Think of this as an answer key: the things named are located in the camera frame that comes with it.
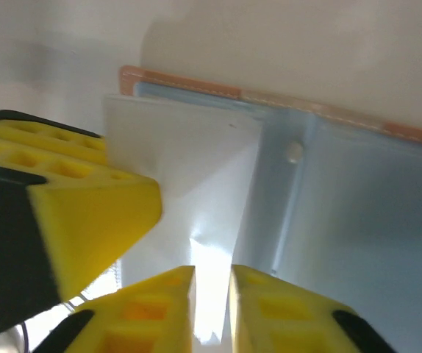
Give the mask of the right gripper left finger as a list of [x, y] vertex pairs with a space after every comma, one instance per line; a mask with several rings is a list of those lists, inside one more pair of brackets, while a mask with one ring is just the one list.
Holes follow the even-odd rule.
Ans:
[[86, 301], [36, 352], [191, 352], [194, 273], [192, 265], [179, 266]]

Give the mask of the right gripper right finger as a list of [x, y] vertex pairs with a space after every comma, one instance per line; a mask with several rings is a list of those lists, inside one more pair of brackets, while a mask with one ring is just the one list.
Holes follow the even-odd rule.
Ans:
[[233, 265], [234, 352], [393, 352], [350, 307], [245, 265]]

